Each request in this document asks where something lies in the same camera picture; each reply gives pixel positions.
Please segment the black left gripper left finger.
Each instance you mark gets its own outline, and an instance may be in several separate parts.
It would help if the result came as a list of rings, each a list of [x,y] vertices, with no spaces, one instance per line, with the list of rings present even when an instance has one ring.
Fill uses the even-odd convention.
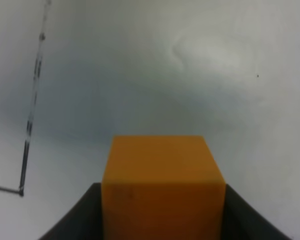
[[[101,184],[93,183],[73,208],[42,240],[102,240],[103,215]]]

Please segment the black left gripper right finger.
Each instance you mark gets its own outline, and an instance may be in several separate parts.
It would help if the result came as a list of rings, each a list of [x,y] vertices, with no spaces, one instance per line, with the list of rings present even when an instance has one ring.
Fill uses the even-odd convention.
[[[289,240],[251,207],[229,184],[223,207],[222,240]]]

